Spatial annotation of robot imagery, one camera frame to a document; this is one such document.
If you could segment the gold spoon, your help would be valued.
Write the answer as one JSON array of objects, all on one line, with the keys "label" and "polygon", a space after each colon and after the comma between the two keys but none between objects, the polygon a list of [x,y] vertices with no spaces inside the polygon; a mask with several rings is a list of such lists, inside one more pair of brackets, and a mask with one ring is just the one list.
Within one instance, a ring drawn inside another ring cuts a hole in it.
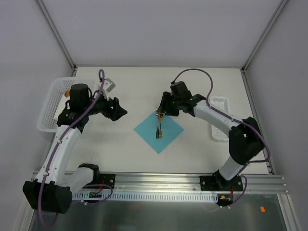
[{"label": "gold spoon", "polygon": [[158,114],[158,118],[159,118],[159,138],[162,138],[162,120],[164,118],[164,114],[163,113],[159,113]]}]

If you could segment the blue paper napkin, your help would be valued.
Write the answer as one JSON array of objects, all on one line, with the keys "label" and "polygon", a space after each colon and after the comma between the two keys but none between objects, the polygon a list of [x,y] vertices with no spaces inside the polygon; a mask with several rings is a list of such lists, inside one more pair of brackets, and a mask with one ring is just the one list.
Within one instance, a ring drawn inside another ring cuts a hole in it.
[{"label": "blue paper napkin", "polygon": [[138,124],[134,131],[157,153],[165,150],[183,131],[171,117],[158,120],[156,112],[151,113]]}]

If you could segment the silver fork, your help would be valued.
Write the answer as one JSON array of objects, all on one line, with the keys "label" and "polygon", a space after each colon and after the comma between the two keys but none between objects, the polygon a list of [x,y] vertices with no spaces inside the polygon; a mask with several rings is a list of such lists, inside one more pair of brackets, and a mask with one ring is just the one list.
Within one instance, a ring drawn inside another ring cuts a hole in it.
[{"label": "silver fork", "polygon": [[155,116],[156,116],[156,139],[159,139],[159,118],[158,118],[158,113],[156,113]]}]

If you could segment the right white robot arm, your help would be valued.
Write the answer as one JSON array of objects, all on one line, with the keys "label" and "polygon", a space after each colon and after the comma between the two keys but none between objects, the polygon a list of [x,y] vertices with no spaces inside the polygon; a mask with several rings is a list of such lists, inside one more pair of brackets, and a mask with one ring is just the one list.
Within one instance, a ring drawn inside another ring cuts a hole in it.
[{"label": "right white robot arm", "polygon": [[192,95],[183,81],[170,86],[171,92],[163,92],[157,109],[162,116],[178,116],[180,112],[202,119],[221,130],[229,139],[229,157],[224,165],[208,180],[207,184],[219,190],[232,186],[238,173],[265,147],[254,118],[238,120],[212,106],[206,97]]}]

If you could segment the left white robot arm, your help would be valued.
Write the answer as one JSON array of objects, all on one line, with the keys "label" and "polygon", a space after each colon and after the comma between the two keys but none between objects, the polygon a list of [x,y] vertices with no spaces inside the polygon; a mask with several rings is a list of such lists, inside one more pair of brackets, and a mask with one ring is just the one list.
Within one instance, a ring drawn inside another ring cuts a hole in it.
[{"label": "left white robot arm", "polygon": [[118,98],[108,96],[114,87],[110,80],[95,92],[84,83],[71,86],[69,100],[57,119],[56,135],[48,156],[35,179],[23,185],[23,193],[32,209],[64,214],[75,193],[86,185],[95,188],[102,182],[95,164],[79,165],[67,179],[64,175],[72,150],[90,116],[102,114],[117,121],[127,114]]}]

